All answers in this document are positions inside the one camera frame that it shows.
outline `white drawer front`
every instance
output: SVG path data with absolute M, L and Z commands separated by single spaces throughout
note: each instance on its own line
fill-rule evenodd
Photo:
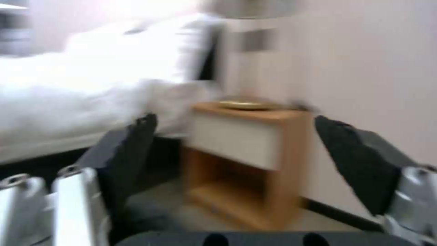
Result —
M 188 145 L 260 169 L 275 170 L 278 128 L 251 120 L 193 114 Z

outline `white wall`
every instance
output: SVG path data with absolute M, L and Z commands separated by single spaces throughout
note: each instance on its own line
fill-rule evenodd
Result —
M 437 1 L 303 3 L 282 25 L 290 34 L 280 42 L 289 50 L 281 47 L 265 65 L 288 69 L 263 67 L 260 94 L 304 99 L 328 117 L 378 132 L 418 162 L 437 164 Z M 228 59 L 232 88 L 237 60 Z M 304 195 L 372 219 L 314 132 Z
M 119 0 L 29 0 L 33 51 L 59 52 L 71 33 L 124 19 L 128 8 Z

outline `gray carpet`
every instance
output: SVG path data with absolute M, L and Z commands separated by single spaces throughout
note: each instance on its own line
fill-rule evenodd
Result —
M 184 188 L 181 180 L 173 180 L 158 185 L 129 198 L 139 209 L 147 204 L 159 206 L 188 230 L 193 231 L 238 231 L 241 228 L 222 220 L 219 216 L 206 213 L 196 205 L 184 202 Z M 302 210 L 300 218 L 288 225 L 286 231 L 358 231 L 349 225 L 332 220 L 323 215 Z

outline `nightstand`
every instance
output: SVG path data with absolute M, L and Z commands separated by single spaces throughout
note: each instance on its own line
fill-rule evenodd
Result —
M 194 105 L 183 149 L 188 199 L 251 229 L 283 229 L 301 207 L 310 119 Z

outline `white duvet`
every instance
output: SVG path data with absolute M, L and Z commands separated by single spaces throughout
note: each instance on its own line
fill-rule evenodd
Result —
M 194 14 L 125 35 L 137 24 L 119 23 L 74 35 L 63 53 L 1 58 L 0 153 L 123 127 L 146 112 L 177 120 L 218 24 Z

